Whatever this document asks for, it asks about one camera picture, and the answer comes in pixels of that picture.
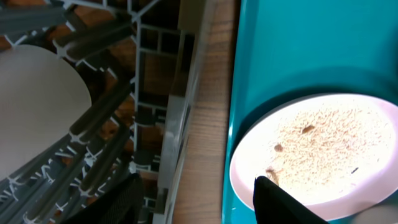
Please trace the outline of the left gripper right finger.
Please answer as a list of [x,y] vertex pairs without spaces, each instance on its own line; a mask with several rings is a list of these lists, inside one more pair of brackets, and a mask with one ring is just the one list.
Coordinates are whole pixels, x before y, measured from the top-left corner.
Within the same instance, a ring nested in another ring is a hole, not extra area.
[[258,224],[328,224],[264,176],[255,179],[253,205]]

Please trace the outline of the large pink dinner plate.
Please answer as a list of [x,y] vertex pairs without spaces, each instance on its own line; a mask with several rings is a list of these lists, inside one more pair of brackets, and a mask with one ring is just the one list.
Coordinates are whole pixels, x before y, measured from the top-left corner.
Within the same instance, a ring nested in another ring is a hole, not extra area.
[[397,105],[367,95],[312,95],[266,113],[231,158],[233,223],[256,221],[260,176],[328,221],[396,203]]

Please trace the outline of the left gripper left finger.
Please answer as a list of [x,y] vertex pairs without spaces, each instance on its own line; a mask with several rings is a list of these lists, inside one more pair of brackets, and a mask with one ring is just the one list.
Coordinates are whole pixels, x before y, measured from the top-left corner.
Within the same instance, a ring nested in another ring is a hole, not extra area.
[[143,201],[143,181],[139,174],[131,174],[62,224],[137,224]]

